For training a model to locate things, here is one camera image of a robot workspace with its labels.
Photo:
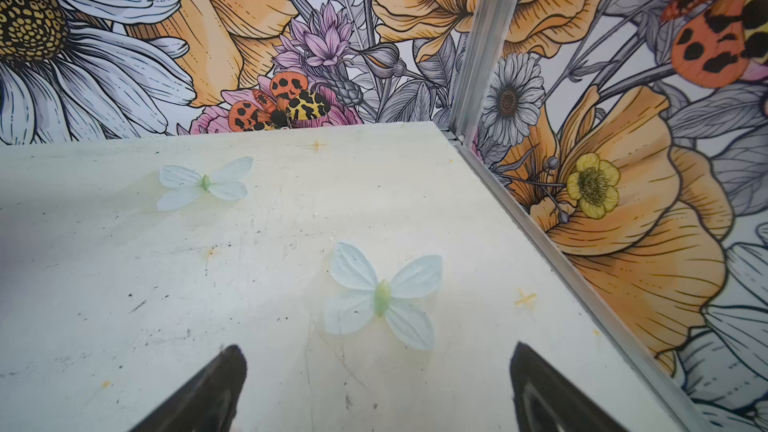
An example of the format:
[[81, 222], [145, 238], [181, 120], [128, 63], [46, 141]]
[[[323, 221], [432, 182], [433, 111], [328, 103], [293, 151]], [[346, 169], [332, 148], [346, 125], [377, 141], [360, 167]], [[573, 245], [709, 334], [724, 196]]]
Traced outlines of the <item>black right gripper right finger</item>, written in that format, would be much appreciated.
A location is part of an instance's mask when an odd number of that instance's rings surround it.
[[509, 365], [521, 431], [625, 432], [584, 392], [529, 345], [516, 344]]

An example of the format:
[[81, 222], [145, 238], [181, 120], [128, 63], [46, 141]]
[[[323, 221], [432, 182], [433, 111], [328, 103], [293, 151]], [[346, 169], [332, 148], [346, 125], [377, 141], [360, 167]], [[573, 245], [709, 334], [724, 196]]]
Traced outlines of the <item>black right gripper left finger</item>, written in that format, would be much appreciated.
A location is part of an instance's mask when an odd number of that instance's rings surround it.
[[229, 431], [246, 377], [246, 359], [230, 345], [132, 431]]

